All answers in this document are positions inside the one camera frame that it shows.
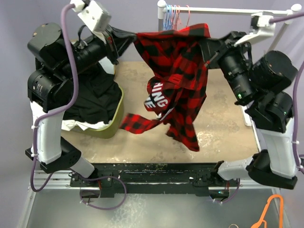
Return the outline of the red black plaid shirt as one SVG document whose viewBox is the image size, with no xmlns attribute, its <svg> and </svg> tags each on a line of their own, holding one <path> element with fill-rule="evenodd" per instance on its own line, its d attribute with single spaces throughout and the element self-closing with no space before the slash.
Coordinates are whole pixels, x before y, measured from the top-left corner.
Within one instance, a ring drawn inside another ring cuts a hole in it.
<svg viewBox="0 0 304 228">
<path fill-rule="evenodd" d="M 147 84 L 144 106 L 157 118 L 127 114 L 120 129 L 141 134 L 169 124 L 169 137 L 198 152 L 193 123 L 207 97 L 208 81 L 199 42 L 210 37 L 208 25 L 200 23 L 181 30 L 142 32 L 136 36 L 135 48 L 154 74 Z"/>
</svg>

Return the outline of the single pink hanger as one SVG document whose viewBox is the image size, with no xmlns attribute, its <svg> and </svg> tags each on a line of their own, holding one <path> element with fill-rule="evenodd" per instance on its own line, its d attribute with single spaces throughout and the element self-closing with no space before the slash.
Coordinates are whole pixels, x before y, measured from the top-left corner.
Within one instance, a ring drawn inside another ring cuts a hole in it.
<svg viewBox="0 0 304 228">
<path fill-rule="evenodd" d="M 186 7 L 187 7 L 187 10 L 188 10 L 188 18 L 187 18 L 186 27 L 188 27 L 189 26 L 189 21 L 190 21 L 190 7 L 189 7 L 189 5 L 186 5 Z"/>
</svg>

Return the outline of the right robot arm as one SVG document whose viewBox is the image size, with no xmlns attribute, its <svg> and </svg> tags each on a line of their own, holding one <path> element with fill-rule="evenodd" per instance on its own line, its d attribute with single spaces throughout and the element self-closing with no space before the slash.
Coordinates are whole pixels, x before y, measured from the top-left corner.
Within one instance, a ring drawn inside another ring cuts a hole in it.
<svg viewBox="0 0 304 228">
<path fill-rule="evenodd" d="M 266 149 L 238 161 L 221 161 L 211 174 L 212 182 L 222 186 L 237 178 L 292 190 L 297 183 L 301 159 L 293 153 L 295 107 L 285 92 L 297 75 L 289 57 L 276 50 L 252 61 L 253 42 L 245 32 L 200 41 L 207 69 L 220 69 L 227 80 L 236 105 L 245 107 L 255 127 L 261 132 Z"/>
</svg>

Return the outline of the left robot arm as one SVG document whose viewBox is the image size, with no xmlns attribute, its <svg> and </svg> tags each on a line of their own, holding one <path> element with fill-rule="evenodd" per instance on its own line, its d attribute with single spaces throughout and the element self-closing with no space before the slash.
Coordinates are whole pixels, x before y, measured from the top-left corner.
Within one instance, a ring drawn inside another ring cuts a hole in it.
<svg viewBox="0 0 304 228">
<path fill-rule="evenodd" d="M 104 57 L 116 64 L 136 39 L 134 33 L 111 26 L 106 28 L 105 36 L 105 41 L 93 34 L 70 44 L 76 77 L 72 76 L 66 42 L 58 24 L 47 23 L 37 27 L 28 42 L 28 49 L 35 56 L 36 69 L 28 78 L 34 137 L 26 155 L 39 162 L 46 173 L 64 169 L 78 172 L 86 186 L 97 183 L 97 170 L 61 136 L 61 123 L 78 89 L 78 80 L 88 80 L 90 73 L 97 75 L 101 71 L 99 61 Z"/>
</svg>

